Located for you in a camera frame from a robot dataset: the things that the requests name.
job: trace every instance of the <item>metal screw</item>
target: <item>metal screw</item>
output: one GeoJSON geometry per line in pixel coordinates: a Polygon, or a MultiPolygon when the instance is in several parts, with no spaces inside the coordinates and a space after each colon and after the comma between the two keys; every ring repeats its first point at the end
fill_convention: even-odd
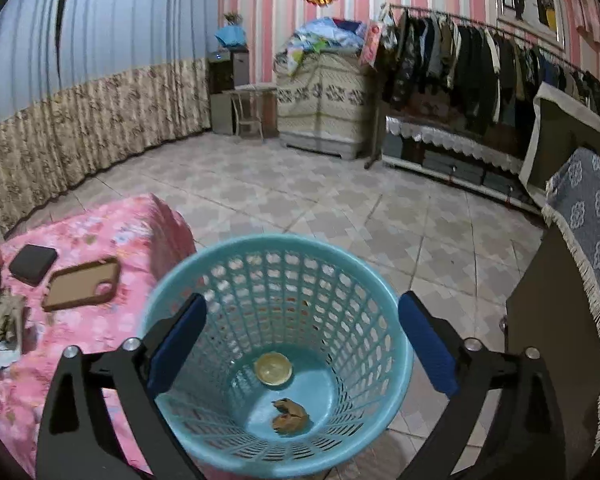
{"type": "Polygon", "coordinates": [[[540,351],[533,346],[530,346],[529,348],[527,348],[525,350],[525,354],[529,359],[539,359],[540,358],[540,351]]]}
{"type": "Polygon", "coordinates": [[[71,345],[64,349],[62,355],[71,359],[72,357],[76,357],[79,351],[80,349],[76,345],[71,345]]]}
{"type": "Polygon", "coordinates": [[[141,341],[137,337],[130,337],[129,339],[125,339],[125,342],[122,343],[122,348],[127,352],[133,352],[139,348],[140,342],[141,341]]]}
{"type": "Polygon", "coordinates": [[[464,347],[469,352],[478,352],[482,350],[482,343],[479,339],[476,339],[475,337],[468,337],[464,340],[464,347]]]}

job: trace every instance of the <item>small table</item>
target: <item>small table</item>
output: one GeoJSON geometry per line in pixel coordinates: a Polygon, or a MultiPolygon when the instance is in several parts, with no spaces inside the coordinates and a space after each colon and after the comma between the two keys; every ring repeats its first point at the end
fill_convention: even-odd
{"type": "Polygon", "coordinates": [[[235,134],[240,137],[241,126],[257,124],[260,137],[264,141],[262,132],[262,97],[264,94],[276,92],[278,86],[274,83],[256,83],[237,86],[233,90],[225,90],[224,94],[231,96],[231,103],[235,111],[235,134]]]}

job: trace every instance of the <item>floral curtain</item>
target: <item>floral curtain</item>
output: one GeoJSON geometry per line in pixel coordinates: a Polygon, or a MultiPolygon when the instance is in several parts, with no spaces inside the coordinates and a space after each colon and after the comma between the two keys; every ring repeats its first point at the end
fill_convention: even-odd
{"type": "Polygon", "coordinates": [[[209,126],[205,60],[61,90],[0,123],[0,227],[8,231],[88,174],[209,126]]]}
{"type": "Polygon", "coordinates": [[[87,175],[210,127],[206,29],[215,30],[217,10],[206,1],[217,2],[153,0],[149,16],[130,10],[110,20],[97,0],[66,0],[64,12],[53,0],[8,2],[0,15],[3,232],[87,175]],[[29,17],[29,2],[44,5],[29,17]]]}

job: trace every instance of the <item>small bowl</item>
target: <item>small bowl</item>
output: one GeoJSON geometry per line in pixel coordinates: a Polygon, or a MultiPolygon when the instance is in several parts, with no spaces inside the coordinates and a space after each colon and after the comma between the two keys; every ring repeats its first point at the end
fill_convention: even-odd
{"type": "Polygon", "coordinates": [[[282,386],[293,373],[289,359],[278,352],[261,355],[253,365],[256,377],[267,386],[282,386]]]}

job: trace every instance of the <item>hanging clothes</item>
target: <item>hanging clothes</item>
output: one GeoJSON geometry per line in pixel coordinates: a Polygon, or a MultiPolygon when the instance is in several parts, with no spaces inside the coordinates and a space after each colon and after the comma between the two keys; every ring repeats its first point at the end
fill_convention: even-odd
{"type": "Polygon", "coordinates": [[[480,30],[478,34],[482,40],[482,44],[480,53],[480,98],[477,114],[477,131],[479,134],[483,135],[491,121],[493,121],[494,108],[498,100],[498,77],[496,76],[495,71],[495,54],[490,45],[493,44],[491,35],[484,30],[480,30]]]}
{"type": "Polygon", "coordinates": [[[427,77],[440,78],[440,74],[442,73],[442,34],[440,33],[438,19],[434,16],[433,19],[430,18],[429,21],[430,25],[433,27],[433,43],[431,45],[427,77]]]}
{"type": "Polygon", "coordinates": [[[491,52],[493,73],[496,76],[496,101],[494,107],[492,108],[491,118],[494,123],[497,123],[500,119],[500,52],[498,51],[498,47],[493,41],[493,36],[486,28],[484,29],[484,37],[486,39],[487,46],[489,47],[489,50],[491,52]]]}
{"type": "Polygon", "coordinates": [[[458,57],[460,54],[460,50],[462,49],[462,37],[460,35],[460,28],[454,23],[451,22],[452,28],[452,46],[453,46],[453,54],[451,61],[451,68],[449,69],[449,74],[446,76],[446,87],[449,90],[453,90],[454,88],[454,79],[456,77],[456,67],[458,66],[458,57]]]}
{"type": "Polygon", "coordinates": [[[418,88],[442,88],[464,113],[467,128],[484,134],[504,124],[528,136],[533,99],[544,82],[580,100],[600,116],[600,81],[590,72],[571,72],[538,45],[520,46],[506,32],[458,25],[448,16],[415,19],[405,13],[397,26],[396,56],[383,97],[403,108],[418,88]]]}
{"type": "Polygon", "coordinates": [[[405,27],[402,59],[395,73],[394,88],[391,95],[391,105],[398,110],[403,108],[411,97],[420,63],[420,45],[416,42],[415,36],[416,24],[408,20],[405,27]]]}
{"type": "Polygon", "coordinates": [[[525,100],[525,80],[522,75],[522,53],[518,44],[510,40],[513,47],[513,63],[516,67],[516,99],[518,101],[525,100]]]}
{"type": "Polygon", "coordinates": [[[585,72],[583,79],[591,90],[591,101],[595,106],[594,111],[600,116],[600,81],[588,70],[585,72]]]}

